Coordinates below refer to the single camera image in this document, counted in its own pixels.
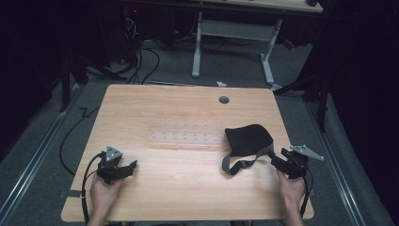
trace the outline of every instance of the silver metal bar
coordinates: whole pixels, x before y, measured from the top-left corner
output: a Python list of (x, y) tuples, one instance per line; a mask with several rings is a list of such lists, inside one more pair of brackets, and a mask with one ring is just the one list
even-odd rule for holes
[(366, 225), (363, 216), (358, 209), (358, 205), (356, 203), (355, 197), (353, 196), (352, 190), (349, 187), (349, 184), (346, 182), (343, 172), (341, 171), (340, 164), (338, 163), (331, 145), (328, 142), (327, 135), (320, 130), (320, 127), (317, 124), (317, 110), (315, 109), (315, 106), (309, 103), (305, 104), (305, 106), (307, 107), (310, 115), (313, 117), (313, 124), (319, 131), (319, 137), (325, 146), (327, 154), (326, 161), (330, 166), (332, 177), (337, 185), (338, 191), (340, 192), (341, 198), (343, 199), (343, 204), (348, 212), (348, 216), (352, 220), (352, 224)]
[(44, 139), (41, 141), (40, 146), (38, 147), (32, 159), (25, 168), (23, 174), (20, 176), (17, 184), (14, 186), (14, 188), (8, 195), (7, 200), (4, 202), (3, 206), (1, 207), (0, 225), (8, 225), (8, 222), (11, 219), (12, 214), (14, 213), (18, 204), (20, 203), (21, 199), (24, 197), (24, 193), (29, 188), (42, 162), (47, 156), (56, 132), (58, 131), (60, 125), (64, 121), (65, 116), (68, 114), (68, 111), (71, 109), (71, 105), (76, 100), (78, 95), (82, 92), (82, 90), (83, 87), (77, 84), (73, 87), (70, 104), (63, 112), (60, 112), (58, 114), (55, 121), (51, 125), (50, 129), (47, 131), (46, 135), (44, 136)]

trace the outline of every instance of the black velcro strap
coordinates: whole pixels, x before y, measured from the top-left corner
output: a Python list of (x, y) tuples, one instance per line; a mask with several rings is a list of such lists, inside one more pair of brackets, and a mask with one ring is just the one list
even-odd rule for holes
[[(222, 169), (230, 175), (235, 175), (240, 169), (251, 167), (262, 155), (273, 152), (273, 138), (260, 124), (251, 124), (236, 129), (225, 129), (226, 137), (231, 146), (231, 152), (223, 158)], [(254, 155), (252, 161), (241, 160), (230, 168), (232, 156)]]

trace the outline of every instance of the table top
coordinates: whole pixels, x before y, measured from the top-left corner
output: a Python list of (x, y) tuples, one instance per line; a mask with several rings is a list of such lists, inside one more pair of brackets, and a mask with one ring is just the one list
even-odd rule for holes
[(323, 8), (317, 3), (309, 6), (305, 0), (201, 0), (208, 3), (235, 4), (247, 7), (275, 8), (302, 12), (322, 12)]
[[(230, 101), (220, 103), (221, 96)], [(270, 89), (111, 85), (71, 190), (81, 189), (88, 162), (110, 145), (123, 152), (120, 166), (137, 160), (137, 167), (108, 220), (283, 218), (276, 169), (266, 155), (235, 176), (221, 168), (230, 151), (224, 129), (253, 123), (267, 129), (277, 154), (290, 147)], [(86, 185), (89, 212), (90, 185), (91, 178)], [(312, 216), (308, 202), (304, 218)], [(81, 200), (69, 197), (61, 217), (84, 221)]]

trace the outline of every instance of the human hand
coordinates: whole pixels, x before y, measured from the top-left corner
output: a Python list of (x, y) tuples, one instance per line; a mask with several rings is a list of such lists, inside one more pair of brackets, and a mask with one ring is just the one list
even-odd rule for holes
[(123, 181), (124, 179), (120, 179), (113, 185), (109, 185), (103, 180), (103, 178), (94, 174), (90, 188), (93, 211), (88, 225), (104, 225), (109, 210), (117, 200)]
[(286, 225), (303, 225), (299, 213), (299, 203), (305, 195), (305, 181), (302, 177), (288, 179), (283, 172), (277, 170), (279, 177), (279, 194), (283, 202)]

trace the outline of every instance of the gray carpet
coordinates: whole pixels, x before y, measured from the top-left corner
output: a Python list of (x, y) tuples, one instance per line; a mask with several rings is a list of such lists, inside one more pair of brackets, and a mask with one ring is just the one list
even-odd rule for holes
[[(154, 42), (146, 42), (145, 45), (151, 47)], [(217, 44), (213, 43), (206, 47), (217, 47)], [(234, 52), (235, 47), (236, 45), (225, 45), (216, 51), (204, 50), (200, 76), (192, 78), (194, 47), (175, 45), (171, 48), (159, 43), (152, 50), (159, 55), (160, 63), (147, 81), (152, 84), (167, 82), (212, 87), (217, 86), (216, 81), (221, 81), (228, 87), (270, 89), (265, 83), (259, 56), (246, 54), (245, 51)], [(311, 46), (298, 47), (292, 51), (281, 45), (275, 46), (270, 57), (270, 65), (276, 84), (283, 86), (294, 82), (310, 50)], [(140, 79), (149, 73), (157, 62), (152, 52), (143, 50), (142, 53), (142, 67), (138, 73)], [(118, 67), (122, 66), (116, 64), (113, 70)], [(133, 72), (134, 70), (124, 75), (130, 76)], [(61, 166), (58, 151), (64, 137), (82, 119), (83, 110), (80, 108), (86, 108), (88, 112), (95, 109), (101, 104), (107, 86), (114, 83), (122, 82), (91, 76), (88, 84), (78, 89), (80, 93), (75, 92), (79, 94), (54, 134), (39, 170), (22, 198), (16, 201), (18, 204), (16, 208), (11, 209), (8, 225), (83, 225), (66, 223), (60, 218), (66, 199), (65, 191), (69, 190), (73, 178)], [(60, 92), (59, 84), (54, 89), (53, 99), (32, 118), (20, 140), (0, 164), (0, 170), (3, 172), (0, 174), (1, 203), (6, 202), (12, 188), (40, 147), (48, 129), (59, 117)], [(306, 225), (393, 225), (346, 138), (331, 98), (328, 99), (327, 132), (321, 134), (312, 112), (317, 103), (303, 103), (300, 94), (300, 91), (290, 91), (276, 96), (289, 138), (294, 145), (306, 144), (324, 157), (328, 157), (328, 148), (334, 152), (334, 157), (351, 189), (363, 220), (354, 223), (348, 214), (350, 211), (348, 212), (343, 201), (343, 194), (338, 188), (339, 182), (333, 176), (334, 170), (328, 161), (310, 160), (310, 169), (314, 178), (311, 203), (315, 215), (305, 221)], [(95, 118), (96, 113), (83, 120), (65, 139), (62, 155), (65, 164), (73, 171), (78, 167)], [(278, 220), (261, 220), (256, 221), (255, 225), (281, 225), (281, 223)]]

